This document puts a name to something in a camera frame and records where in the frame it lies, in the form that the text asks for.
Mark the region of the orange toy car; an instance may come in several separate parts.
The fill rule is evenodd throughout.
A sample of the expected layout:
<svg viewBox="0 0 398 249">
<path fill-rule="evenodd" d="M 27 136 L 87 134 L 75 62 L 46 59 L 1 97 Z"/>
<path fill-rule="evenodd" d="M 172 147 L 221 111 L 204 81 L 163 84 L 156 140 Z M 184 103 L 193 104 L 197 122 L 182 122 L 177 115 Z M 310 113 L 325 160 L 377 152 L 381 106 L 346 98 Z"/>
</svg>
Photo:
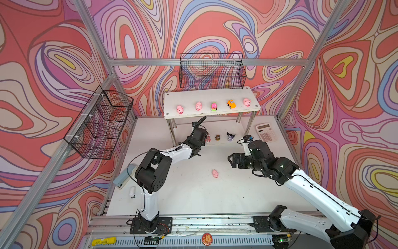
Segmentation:
<svg viewBox="0 0 398 249">
<path fill-rule="evenodd" d="M 235 104 L 234 100 L 228 100 L 227 106 L 229 108 L 231 108 L 231 109 L 235 109 L 236 108 L 236 104 Z"/>
</svg>

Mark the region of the pink pig toy front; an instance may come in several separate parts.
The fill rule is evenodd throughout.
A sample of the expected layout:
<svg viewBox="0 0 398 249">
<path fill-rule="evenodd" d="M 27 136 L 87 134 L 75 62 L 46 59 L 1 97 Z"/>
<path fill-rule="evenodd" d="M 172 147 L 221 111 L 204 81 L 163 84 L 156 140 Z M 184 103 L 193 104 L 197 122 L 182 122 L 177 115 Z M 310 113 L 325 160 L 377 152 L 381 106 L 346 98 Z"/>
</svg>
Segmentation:
<svg viewBox="0 0 398 249">
<path fill-rule="evenodd" d="M 179 115 L 182 115 L 183 112 L 184 112 L 183 106 L 178 105 L 178 106 L 176 107 L 176 111 L 177 111 L 177 113 L 178 113 Z"/>
</svg>

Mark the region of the pink pig toy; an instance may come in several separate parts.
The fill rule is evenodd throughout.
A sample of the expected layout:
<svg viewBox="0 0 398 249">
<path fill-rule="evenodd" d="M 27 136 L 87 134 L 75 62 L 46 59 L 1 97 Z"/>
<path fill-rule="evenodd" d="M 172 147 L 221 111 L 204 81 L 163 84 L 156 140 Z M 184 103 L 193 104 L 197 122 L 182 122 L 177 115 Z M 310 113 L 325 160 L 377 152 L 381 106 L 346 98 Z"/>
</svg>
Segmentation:
<svg viewBox="0 0 398 249">
<path fill-rule="evenodd" d="M 202 105 L 201 102 L 197 102 L 197 103 L 195 104 L 195 110 L 196 110 L 196 111 L 201 111 L 202 108 L 203 108 L 203 105 Z"/>
<path fill-rule="evenodd" d="M 246 107 L 250 107 L 250 106 L 251 106 L 251 100 L 248 99 L 248 98 L 244 98 L 243 104 L 244 104 L 244 106 L 246 106 Z"/>
<path fill-rule="evenodd" d="M 213 176 L 214 178 L 218 178 L 218 177 L 219 177 L 218 171 L 217 171 L 217 170 L 212 170 L 212 176 Z"/>
<path fill-rule="evenodd" d="M 177 111 L 177 113 L 178 113 L 179 115 L 182 115 L 183 112 L 184 112 L 183 106 L 178 105 L 178 106 L 176 107 L 176 111 Z"/>
</svg>

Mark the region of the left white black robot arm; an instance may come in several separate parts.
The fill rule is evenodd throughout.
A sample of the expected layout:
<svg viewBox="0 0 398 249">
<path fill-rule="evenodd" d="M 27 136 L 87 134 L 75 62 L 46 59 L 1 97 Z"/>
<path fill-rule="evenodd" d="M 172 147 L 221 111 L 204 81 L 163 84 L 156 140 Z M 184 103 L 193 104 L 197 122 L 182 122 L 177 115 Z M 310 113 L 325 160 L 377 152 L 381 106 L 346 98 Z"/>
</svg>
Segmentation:
<svg viewBox="0 0 398 249">
<path fill-rule="evenodd" d="M 130 234 L 167 235 L 172 231 L 171 217 L 161 218 L 158 207 L 158 191 L 163 187 L 173 164 L 198 156 L 205 146 L 207 129 L 202 127 L 206 117 L 193 123 L 191 134 L 180 145 L 168 150 L 151 148 L 135 171 L 134 177 L 127 174 L 143 190 L 143 208 L 135 217 L 127 221 Z"/>
</svg>

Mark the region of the pink green toy car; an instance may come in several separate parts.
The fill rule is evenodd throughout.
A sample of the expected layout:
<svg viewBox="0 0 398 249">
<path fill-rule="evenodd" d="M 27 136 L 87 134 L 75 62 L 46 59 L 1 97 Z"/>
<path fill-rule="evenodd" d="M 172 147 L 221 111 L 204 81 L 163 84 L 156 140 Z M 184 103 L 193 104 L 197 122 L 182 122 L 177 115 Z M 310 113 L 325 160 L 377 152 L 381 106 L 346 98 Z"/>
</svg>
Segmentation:
<svg viewBox="0 0 398 249">
<path fill-rule="evenodd" d="M 218 110 L 218 106 L 217 106 L 217 103 L 216 103 L 216 102 L 212 102 L 212 103 L 211 103 L 210 110 L 211 110 L 212 112 L 216 112 L 216 111 Z"/>
</svg>

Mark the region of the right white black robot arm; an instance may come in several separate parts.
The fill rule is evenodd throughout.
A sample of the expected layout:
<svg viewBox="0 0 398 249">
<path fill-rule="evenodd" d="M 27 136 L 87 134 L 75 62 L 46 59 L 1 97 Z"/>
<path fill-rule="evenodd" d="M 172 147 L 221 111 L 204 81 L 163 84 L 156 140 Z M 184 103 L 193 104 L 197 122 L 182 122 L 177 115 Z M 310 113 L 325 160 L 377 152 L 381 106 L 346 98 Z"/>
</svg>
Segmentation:
<svg viewBox="0 0 398 249">
<path fill-rule="evenodd" d="M 378 227 L 379 216 L 340 200 L 290 159 L 275 157 L 266 142 L 246 135 L 238 143 L 244 152 L 228 157 L 232 168 L 250 169 L 254 176 L 273 180 L 278 186 L 303 197 L 323 214 L 323 217 L 315 217 L 278 205 L 269 216 L 254 217 L 252 226 L 257 232 L 294 229 L 322 239 L 335 249 L 363 249 L 372 241 L 371 233 Z"/>
</svg>

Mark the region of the red pink bear toy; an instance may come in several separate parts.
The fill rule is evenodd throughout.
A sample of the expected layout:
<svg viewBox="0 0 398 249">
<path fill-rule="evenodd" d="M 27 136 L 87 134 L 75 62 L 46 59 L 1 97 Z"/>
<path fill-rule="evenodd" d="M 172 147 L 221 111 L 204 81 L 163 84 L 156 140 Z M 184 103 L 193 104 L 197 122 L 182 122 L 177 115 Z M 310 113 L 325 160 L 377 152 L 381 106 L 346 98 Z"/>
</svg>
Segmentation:
<svg viewBox="0 0 398 249">
<path fill-rule="evenodd" d="M 205 139 L 205 143 L 210 143 L 210 141 L 211 141 L 211 137 L 210 137 L 210 134 L 208 133 L 206 136 L 206 139 Z"/>
</svg>

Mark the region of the dark purple figure toy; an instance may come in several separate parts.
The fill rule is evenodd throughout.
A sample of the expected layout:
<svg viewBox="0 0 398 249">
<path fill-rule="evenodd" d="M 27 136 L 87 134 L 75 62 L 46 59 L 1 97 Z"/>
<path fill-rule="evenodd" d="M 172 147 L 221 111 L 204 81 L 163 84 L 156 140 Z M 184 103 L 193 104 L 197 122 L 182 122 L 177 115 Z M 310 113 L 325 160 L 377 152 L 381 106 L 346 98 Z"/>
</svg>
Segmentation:
<svg viewBox="0 0 398 249">
<path fill-rule="evenodd" d="M 235 138 L 236 134 L 232 134 L 232 133 L 227 133 L 227 141 L 228 142 L 233 142 L 234 138 Z"/>
</svg>

